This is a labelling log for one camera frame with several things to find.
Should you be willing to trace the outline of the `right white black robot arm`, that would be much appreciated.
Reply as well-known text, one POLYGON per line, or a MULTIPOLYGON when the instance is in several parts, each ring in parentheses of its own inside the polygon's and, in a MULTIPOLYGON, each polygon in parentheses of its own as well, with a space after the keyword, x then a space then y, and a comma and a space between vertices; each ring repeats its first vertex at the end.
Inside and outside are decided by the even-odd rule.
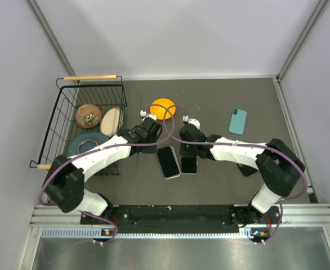
POLYGON ((194 124, 185 124, 179 135, 183 156, 235 163, 245 177, 260 173, 264 182, 260 190, 246 207, 233 209, 231 216, 237 226, 262 222, 270 208, 288 198, 305 176, 302 161, 280 139, 245 143, 215 134, 207 137, 194 124))

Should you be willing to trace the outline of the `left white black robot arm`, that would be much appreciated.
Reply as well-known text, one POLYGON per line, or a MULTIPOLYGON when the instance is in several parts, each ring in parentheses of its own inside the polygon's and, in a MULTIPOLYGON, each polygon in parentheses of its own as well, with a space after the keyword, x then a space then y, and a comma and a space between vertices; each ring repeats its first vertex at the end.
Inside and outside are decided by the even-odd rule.
POLYGON ((148 114, 133 129, 124 129, 111 139, 79 155, 59 155, 50 166, 41 193, 63 212, 74 210, 93 216, 100 223, 112 218, 112 203, 101 194, 87 191, 84 184, 92 176, 122 159, 140 152, 154 153, 162 125, 148 114))

